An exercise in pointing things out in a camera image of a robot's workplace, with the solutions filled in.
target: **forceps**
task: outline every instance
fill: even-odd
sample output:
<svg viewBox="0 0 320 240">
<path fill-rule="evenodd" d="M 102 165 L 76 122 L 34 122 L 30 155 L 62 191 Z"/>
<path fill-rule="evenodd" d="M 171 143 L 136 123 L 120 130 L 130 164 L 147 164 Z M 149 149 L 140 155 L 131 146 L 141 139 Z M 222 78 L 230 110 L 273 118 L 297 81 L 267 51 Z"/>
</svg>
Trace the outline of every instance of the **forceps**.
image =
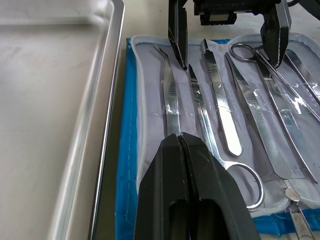
<svg viewBox="0 0 320 240">
<path fill-rule="evenodd" d="M 163 96 L 166 113 L 167 136 L 180 133 L 179 101 L 177 86 L 169 57 L 158 45 L 153 47 L 164 57 Z"/>
<path fill-rule="evenodd" d="M 249 58 L 241 57 L 235 53 L 235 48 L 243 48 L 249 50 L 253 54 L 253 56 Z M 311 180 L 317 184 L 317 179 L 315 178 L 305 161 L 306 158 L 309 158 L 307 152 L 305 151 L 305 140 L 303 139 L 303 136 L 300 133 L 294 116 L 289 110 L 286 110 L 287 102 L 282 96 L 280 89 L 276 85 L 275 80 L 273 79 L 270 71 L 265 65 L 265 61 L 261 57 L 262 53 L 260 53 L 257 50 L 257 48 L 252 48 L 251 46 L 242 43 L 232 45 L 230 53 L 235 59 L 239 61 L 246 63 L 254 63 L 256 65 L 258 73 L 262 79 L 264 88 L 268 93 L 270 102 L 275 110 L 277 118 L 287 136 L 288 141 L 291 143 L 296 155 L 305 167 Z"/>
<path fill-rule="evenodd" d="M 209 151 L 212 153 L 212 155 L 219 161 L 219 163 L 224 167 L 224 169 L 228 169 L 232 166 L 239 166 L 241 168 L 246 169 L 256 180 L 256 183 L 259 188 L 259 198 L 257 202 L 251 206 L 247 206 L 247 209 L 252 211 L 257 209 L 264 201 L 264 187 L 262 180 L 258 173 L 253 170 L 250 166 L 242 163 L 242 162 L 237 162 L 237 161 L 223 161 L 222 158 L 220 157 L 219 150 L 217 147 L 216 139 L 214 136 L 214 133 L 212 131 L 212 127 L 210 124 L 210 119 L 208 116 L 207 108 L 205 105 L 204 97 L 201 93 L 200 85 L 198 83 L 197 77 L 189 64 L 189 79 L 191 83 L 191 89 L 193 93 L 193 102 L 196 108 L 196 112 L 199 116 L 199 121 L 200 121 L 200 126 L 203 134 L 203 139 L 204 142 L 209 149 Z"/>
</svg>

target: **blue cloth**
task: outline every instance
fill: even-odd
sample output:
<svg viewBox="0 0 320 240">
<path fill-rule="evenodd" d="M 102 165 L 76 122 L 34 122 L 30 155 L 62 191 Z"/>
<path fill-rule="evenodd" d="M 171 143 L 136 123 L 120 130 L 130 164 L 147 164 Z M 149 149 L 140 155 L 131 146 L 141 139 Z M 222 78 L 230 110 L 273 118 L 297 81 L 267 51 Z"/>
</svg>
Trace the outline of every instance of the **blue cloth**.
<svg viewBox="0 0 320 240">
<path fill-rule="evenodd" d="M 229 39 L 215 40 L 226 44 Z M 131 240 L 134 236 L 138 195 L 137 179 L 137 68 L 130 39 L 127 39 L 124 100 L 116 176 L 115 239 Z M 311 229 L 320 231 L 320 209 L 303 211 Z M 289 213 L 277 213 L 253 219 L 260 234 L 281 236 L 294 233 Z"/>
</svg>

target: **white fabric pouch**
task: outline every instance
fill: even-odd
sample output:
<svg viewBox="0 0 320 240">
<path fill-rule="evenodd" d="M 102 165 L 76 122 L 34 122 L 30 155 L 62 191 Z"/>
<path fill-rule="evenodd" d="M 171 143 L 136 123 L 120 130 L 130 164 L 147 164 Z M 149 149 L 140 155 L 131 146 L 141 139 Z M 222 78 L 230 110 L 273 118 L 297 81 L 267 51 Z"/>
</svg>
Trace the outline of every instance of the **white fabric pouch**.
<svg viewBox="0 0 320 240">
<path fill-rule="evenodd" d="M 274 142 L 280 153 L 291 168 L 291 179 L 283 180 L 278 177 L 267 157 L 265 149 L 253 130 L 246 113 L 240 105 L 235 89 L 234 80 L 230 75 L 230 68 L 225 60 L 225 53 L 230 51 L 233 44 L 245 43 L 250 46 L 261 45 L 261 37 L 258 34 L 238 36 L 229 42 L 219 44 L 207 40 L 208 48 L 214 53 L 221 80 L 226 90 L 230 111 L 243 147 L 243 153 L 239 157 L 232 157 L 226 151 L 222 131 L 219 128 L 218 116 L 215 107 L 213 92 L 204 58 L 203 39 L 189 39 L 188 63 L 191 64 L 200 84 L 210 123 L 221 158 L 224 161 L 243 162 L 254 168 L 263 181 L 265 198 L 263 205 L 251 212 L 252 217 L 265 216 L 283 211 L 289 205 L 285 196 L 287 187 L 294 188 L 301 196 L 303 208 L 320 208 L 320 185 L 314 184 L 303 165 L 294 154 L 281 125 L 275 114 L 268 95 L 264 89 L 257 68 L 253 63 L 241 62 L 232 58 L 236 67 L 248 82 L 250 88 L 256 93 L 259 107 L 263 111 Z M 137 67 L 137 180 L 139 184 L 151 164 L 160 142 L 166 136 L 166 111 L 163 99 L 163 70 L 164 58 L 153 47 L 159 45 L 169 56 L 174 79 L 179 95 L 179 119 L 181 132 L 186 132 L 203 139 L 198 116 L 195 112 L 192 89 L 188 72 L 183 70 L 177 62 L 169 40 L 155 36 L 137 35 L 131 38 L 132 50 L 136 57 Z M 288 46 L 294 50 L 303 63 L 307 66 L 315 80 L 320 84 L 320 45 L 306 35 L 292 33 Z M 283 62 L 278 69 L 283 77 L 293 86 L 300 96 L 312 107 L 316 113 L 320 113 L 317 105 L 306 86 L 302 84 L 295 71 Z M 273 76 L 283 95 L 288 100 L 289 110 L 294 115 L 303 143 L 305 144 L 308 158 L 306 164 L 311 169 L 316 179 L 320 181 L 320 123 L 307 111 L 297 111 L 290 107 L 297 103 L 294 96 L 288 91 L 288 86 L 282 84 L 276 76 Z M 247 205 L 253 204 L 259 195 L 259 189 L 255 179 L 244 170 L 233 167 L 228 172 L 236 180 L 238 187 Z"/>
</svg>

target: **scissors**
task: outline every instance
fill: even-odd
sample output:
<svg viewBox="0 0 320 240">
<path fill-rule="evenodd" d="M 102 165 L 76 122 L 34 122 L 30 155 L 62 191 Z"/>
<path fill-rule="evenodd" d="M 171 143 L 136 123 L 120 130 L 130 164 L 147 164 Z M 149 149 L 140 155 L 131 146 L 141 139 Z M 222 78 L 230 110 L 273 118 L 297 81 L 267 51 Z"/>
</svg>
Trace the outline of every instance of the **scissors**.
<svg viewBox="0 0 320 240">
<path fill-rule="evenodd" d="M 219 161 L 219 163 L 224 167 L 224 169 L 228 169 L 232 166 L 238 166 L 241 168 L 246 169 L 256 180 L 256 183 L 259 188 L 259 198 L 256 203 L 254 203 L 251 206 L 247 206 L 247 209 L 249 211 L 257 209 L 264 201 L 264 196 L 265 196 L 265 191 L 264 191 L 264 186 L 262 183 L 262 180 L 258 173 L 251 168 L 250 166 L 246 165 L 245 163 L 242 162 L 237 162 L 237 161 L 223 161 L 220 154 L 219 150 L 217 147 L 217 143 L 215 140 L 215 136 L 212 131 L 212 127 L 210 124 L 210 119 L 208 116 L 208 111 L 205 105 L 204 97 L 201 93 L 200 85 L 197 80 L 197 77 L 195 75 L 195 72 L 193 71 L 191 65 L 189 64 L 189 79 L 191 83 L 191 89 L 193 93 L 193 101 L 194 105 L 197 111 L 197 114 L 199 116 L 199 121 L 200 121 L 200 126 L 203 134 L 203 139 L 204 142 L 209 149 L 209 151 L 212 153 L 212 155 Z"/>
<path fill-rule="evenodd" d="M 252 57 L 244 58 L 235 53 L 235 48 L 243 48 L 249 50 L 253 54 Z M 287 101 L 282 96 L 280 89 L 278 88 L 275 80 L 271 76 L 271 73 L 266 66 L 268 61 L 264 58 L 263 54 L 258 50 L 260 47 L 252 48 L 249 45 L 238 43 L 231 46 L 231 55 L 242 62 L 254 63 L 258 70 L 258 73 L 261 77 L 264 88 L 269 96 L 270 102 L 275 110 L 276 116 L 282 126 L 284 133 L 287 136 L 287 140 L 293 147 L 298 159 L 305 167 L 305 170 L 308 172 L 311 180 L 317 184 L 318 180 L 315 178 L 310 168 L 306 163 L 306 159 L 310 156 L 306 151 L 305 139 L 301 135 L 299 127 L 294 119 L 293 114 L 288 110 Z"/>
</svg>

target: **stainless steel tray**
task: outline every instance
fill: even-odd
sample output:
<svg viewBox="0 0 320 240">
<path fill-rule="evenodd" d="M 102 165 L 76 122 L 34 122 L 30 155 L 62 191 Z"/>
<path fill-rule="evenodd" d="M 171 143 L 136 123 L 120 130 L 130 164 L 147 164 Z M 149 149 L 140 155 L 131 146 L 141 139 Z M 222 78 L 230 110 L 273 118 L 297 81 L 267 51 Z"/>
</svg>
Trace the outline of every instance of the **stainless steel tray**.
<svg viewBox="0 0 320 240">
<path fill-rule="evenodd" d="M 123 16 L 121 0 L 0 2 L 0 239 L 88 238 Z"/>
</svg>

